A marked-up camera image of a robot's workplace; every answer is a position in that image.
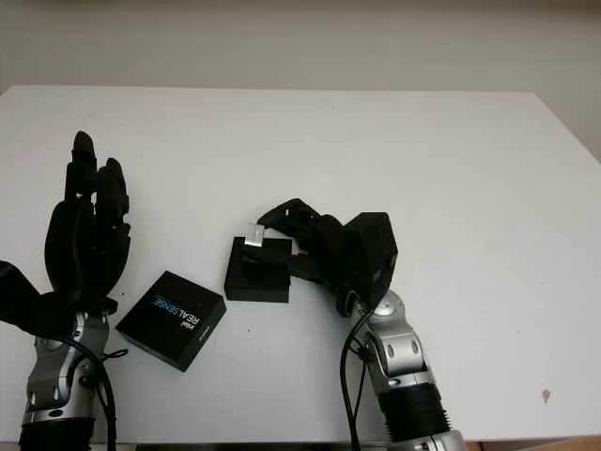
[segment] white table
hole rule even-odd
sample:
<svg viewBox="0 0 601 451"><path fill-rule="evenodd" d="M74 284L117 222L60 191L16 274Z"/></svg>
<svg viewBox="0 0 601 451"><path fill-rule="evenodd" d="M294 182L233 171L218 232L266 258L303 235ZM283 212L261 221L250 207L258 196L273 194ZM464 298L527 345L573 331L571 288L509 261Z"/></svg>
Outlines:
<svg viewBox="0 0 601 451"><path fill-rule="evenodd" d="M232 237L290 197L343 222L384 210L392 288L465 437L601 432L601 167L532 94L13 87L0 257L39 290L78 130L131 197L113 324L164 270L223 292ZM107 363L119 440L347 441L331 298L293 280L290 304L227 309L186 373L132 347ZM124 344L113 332L107 349ZM33 361L32 338L0 325L0 441L18 437ZM384 438L371 387L360 434Z"/></svg>

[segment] black cable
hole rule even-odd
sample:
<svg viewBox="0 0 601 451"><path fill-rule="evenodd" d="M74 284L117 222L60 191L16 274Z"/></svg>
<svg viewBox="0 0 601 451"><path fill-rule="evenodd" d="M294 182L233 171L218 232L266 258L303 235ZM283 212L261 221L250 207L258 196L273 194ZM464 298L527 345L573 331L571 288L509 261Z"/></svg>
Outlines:
<svg viewBox="0 0 601 451"><path fill-rule="evenodd" d="M350 330L350 333L347 336L347 340L345 340L345 344L342 347L342 352L340 354L340 385L342 387L342 398L345 401L345 409L347 410L347 420L348 420L348 428L350 430L350 443L352 451L360 451L361 446L359 443L359 435L357 434L357 424L355 423L354 415L353 415L353 407L350 404L350 395L348 394L348 385L347 385L347 357L348 352L350 351L350 345L355 338L357 332L361 329L364 323L369 319L369 317L374 313L374 309L367 310L361 318L355 323L353 328Z"/></svg>
<svg viewBox="0 0 601 451"><path fill-rule="evenodd" d="M109 352L108 354L103 353L100 360L102 362L105 362L109 359L120 359L121 357L124 357L124 356L128 355L129 353L130 353L130 350L126 350L126 349L116 350L114 352Z"/></svg>
<svg viewBox="0 0 601 451"><path fill-rule="evenodd" d="M109 375L102 364L102 361L92 352L88 347L73 341L70 338L59 338L61 341L72 348L77 349L80 353L85 355L87 359L94 365L96 372L100 376L100 384L104 387L106 393L106 402L100 398L100 404L106 417L106 447L108 451L116 451L116 406L115 406L115 394L113 393L113 387L109 380Z"/></svg>
<svg viewBox="0 0 601 451"><path fill-rule="evenodd" d="M361 370L361 381L359 382L359 391L357 392L357 400L355 401L355 411L353 412L353 421L355 428L357 427L357 414L359 413L359 404L361 403L361 395L363 394L363 384L365 383L365 372L367 370L367 362L363 360L363 369Z"/></svg>

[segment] black box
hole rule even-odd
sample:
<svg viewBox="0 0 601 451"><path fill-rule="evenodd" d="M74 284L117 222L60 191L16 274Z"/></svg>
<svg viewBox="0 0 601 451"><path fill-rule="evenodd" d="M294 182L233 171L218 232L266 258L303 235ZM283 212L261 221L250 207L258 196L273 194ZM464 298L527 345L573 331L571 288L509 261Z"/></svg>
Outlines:
<svg viewBox="0 0 601 451"><path fill-rule="evenodd" d="M116 329L134 345L185 371L224 313L222 296L166 271Z"/></svg>
<svg viewBox="0 0 601 451"><path fill-rule="evenodd" d="M262 247L290 255L292 240L265 238ZM225 276L227 299L287 303L290 290L290 274L287 269L249 261L244 257L243 250L244 237L235 237Z"/></svg>

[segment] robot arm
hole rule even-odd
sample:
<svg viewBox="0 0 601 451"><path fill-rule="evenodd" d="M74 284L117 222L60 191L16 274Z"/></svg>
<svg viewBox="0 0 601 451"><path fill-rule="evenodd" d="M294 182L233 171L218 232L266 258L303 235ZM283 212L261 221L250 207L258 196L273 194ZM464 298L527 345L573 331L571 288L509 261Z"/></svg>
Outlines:
<svg viewBox="0 0 601 451"><path fill-rule="evenodd" d="M405 318L403 301L389 290L358 335L395 450L464 451L451 430L422 344Z"/></svg>
<svg viewBox="0 0 601 451"><path fill-rule="evenodd" d="M128 210L121 166L109 159L97 171L92 140L78 132L65 198L46 237L54 291L40 295L17 268L0 261L0 320L36 336L20 439L24 451L87 450L97 395L107 416L108 447L116 447L115 401L101 360L107 316L116 311L107 295L129 252L130 226L123 222Z"/></svg>
<svg viewBox="0 0 601 451"><path fill-rule="evenodd" d="M307 253L278 256L263 249L263 227L295 238ZM354 337L365 350L363 358L386 418L391 449L466 449L459 431L451 430L420 340L405 318L405 306L389 290L397 248L386 213L361 213L342 225L332 216L320 215L301 200L292 199L263 215L245 244L244 255L265 265L265 271L270 265L286 267L291 275L329 289L340 315L354 317L353 331L365 320ZM343 347L341 383L356 449L359 440L342 370L352 339L353 332Z"/></svg>

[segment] white wall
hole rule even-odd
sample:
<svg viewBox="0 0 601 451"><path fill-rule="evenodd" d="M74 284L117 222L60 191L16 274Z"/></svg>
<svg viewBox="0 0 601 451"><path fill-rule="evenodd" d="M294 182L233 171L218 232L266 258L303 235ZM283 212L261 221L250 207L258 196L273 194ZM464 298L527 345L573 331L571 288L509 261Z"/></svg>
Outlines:
<svg viewBox="0 0 601 451"><path fill-rule="evenodd" d="M536 92L601 158L601 2L0 0L13 84Z"/></svg>

